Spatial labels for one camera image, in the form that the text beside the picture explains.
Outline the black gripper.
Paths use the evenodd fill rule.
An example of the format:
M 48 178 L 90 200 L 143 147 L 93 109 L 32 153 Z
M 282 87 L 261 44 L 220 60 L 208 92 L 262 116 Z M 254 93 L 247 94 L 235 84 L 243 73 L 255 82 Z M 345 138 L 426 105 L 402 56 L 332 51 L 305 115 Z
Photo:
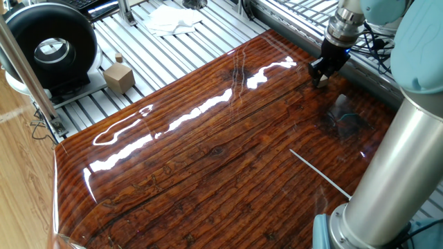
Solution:
M 315 87 L 327 85 L 327 76 L 333 75 L 337 69 L 343 67 L 349 60 L 349 48 L 336 46 L 327 39 L 323 40 L 320 58 L 308 64 L 308 72 L 311 75 Z

